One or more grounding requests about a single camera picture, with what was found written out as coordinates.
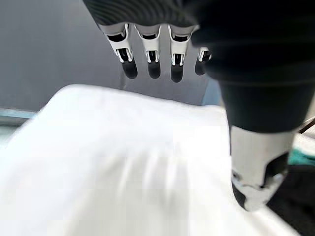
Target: robotic hand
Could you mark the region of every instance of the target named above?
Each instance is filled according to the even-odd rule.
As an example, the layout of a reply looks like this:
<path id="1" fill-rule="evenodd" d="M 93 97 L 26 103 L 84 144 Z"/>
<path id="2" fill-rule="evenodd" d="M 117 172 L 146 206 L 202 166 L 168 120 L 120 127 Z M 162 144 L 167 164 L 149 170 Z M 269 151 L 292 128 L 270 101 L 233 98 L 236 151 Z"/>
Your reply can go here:
<path id="1" fill-rule="evenodd" d="M 315 90 L 312 0 L 83 0 L 126 75 L 137 68 L 131 23 L 152 78 L 160 76 L 160 24 L 168 24 L 171 79 L 182 79 L 187 45 L 195 71 L 219 81 L 230 126 L 232 186 L 247 211 L 266 204 L 286 175 L 294 133 Z"/>

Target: white cloth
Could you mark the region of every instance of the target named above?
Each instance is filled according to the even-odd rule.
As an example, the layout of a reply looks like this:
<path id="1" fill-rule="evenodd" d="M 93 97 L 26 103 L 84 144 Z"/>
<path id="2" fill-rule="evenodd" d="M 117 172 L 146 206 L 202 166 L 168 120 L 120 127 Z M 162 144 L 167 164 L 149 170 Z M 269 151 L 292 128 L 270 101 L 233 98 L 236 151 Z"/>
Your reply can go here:
<path id="1" fill-rule="evenodd" d="M 222 108 L 68 86 L 4 150 L 0 235 L 296 235 L 237 205 L 228 147 Z"/>

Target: black rubber fingertip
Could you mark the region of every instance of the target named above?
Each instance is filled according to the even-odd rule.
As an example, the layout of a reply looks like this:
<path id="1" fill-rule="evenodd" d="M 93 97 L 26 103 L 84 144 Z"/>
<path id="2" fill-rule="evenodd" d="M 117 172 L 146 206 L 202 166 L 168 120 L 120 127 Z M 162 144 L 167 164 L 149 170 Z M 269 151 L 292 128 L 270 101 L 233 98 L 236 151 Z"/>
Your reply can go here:
<path id="1" fill-rule="evenodd" d="M 148 63 L 148 72 L 152 79 L 157 79 L 161 75 L 161 66 L 159 62 Z"/>
<path id="2" fill-rule="evenodd" d="M 171 67 L 171 79 L 173 82 L 178 83 L 183 78 L 183 66 L 173 65 Z"/>
<path id="3" fill-rule="evenodd" d="M 195 65 L 195 73 L 196 75 L 204 75 L 205 74 L 205 68 L 204 68 L 204 61 L 199 61 L 197 59 L 196 65 Z"/>
<path id="4" fill-rule="evenodd" d="M 234 197 L 236 199 L 236 201 L 238 202 L 238 204 L 245 209 L 244 204 L 245 204 L 245 195 L 243 193 L 241 193 L 234 185 L 234 183 L 232 183 L 232 189 L 233 189 L 233 193 L 234 193 Z"/>
<path id="5" fill-rule="evenodd" d="M 124 63 L 122 63 L 122 66 L 128 78 L 134 79 L 137 77 L 138 70 L 137 70 L 136 62 L 134 60 L 132 60 L 132 62 L 125 61 Z"/>

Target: teal fabric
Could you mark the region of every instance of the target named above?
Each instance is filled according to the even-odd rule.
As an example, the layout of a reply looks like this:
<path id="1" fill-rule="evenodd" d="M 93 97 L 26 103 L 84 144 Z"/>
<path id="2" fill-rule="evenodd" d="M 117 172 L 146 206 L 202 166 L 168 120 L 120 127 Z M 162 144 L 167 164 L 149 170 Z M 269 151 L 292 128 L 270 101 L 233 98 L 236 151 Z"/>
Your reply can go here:
<path id="1" fill-rule="evenodd" d="M 14 117 L 31 119 L 36 115 L 35 112 L 20 111 L 14 109 L 0 109 L 0 117 Z"/>
<path id="2" fill-rule="evenodd" d="M 301 150 L 294 149 L 290 154 L 288 164 L 315 166 L 315 156 L 306 155 Z"/>
<path id="3" fill-rule="evenodd" d="M 205 105 L 217 105 L 221 102 L 221 92 L 217 81 L 209 78 L 208 85 L 203 95 L 202 106 Z"/>

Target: gray background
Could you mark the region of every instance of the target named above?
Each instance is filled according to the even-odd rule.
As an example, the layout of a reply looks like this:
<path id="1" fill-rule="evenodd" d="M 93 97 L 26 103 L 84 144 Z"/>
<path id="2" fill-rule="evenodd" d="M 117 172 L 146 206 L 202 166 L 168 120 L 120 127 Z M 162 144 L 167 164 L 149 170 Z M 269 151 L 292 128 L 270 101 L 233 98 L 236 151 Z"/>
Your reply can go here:
<path id="1" fill-rule="evenodd" d="M 124 78 L 118 58 L 81 0 L 0 1 L 0 108 L 38 110 L 69 84 L 91 84 L 201 103 L 208 78 L 194 73 L 189 46 L 183 80 L 170 80 L 169 38 L 161 32 L 161 77 L 151 79 L 142 42 L 132 31 L 138 77 Z"/>

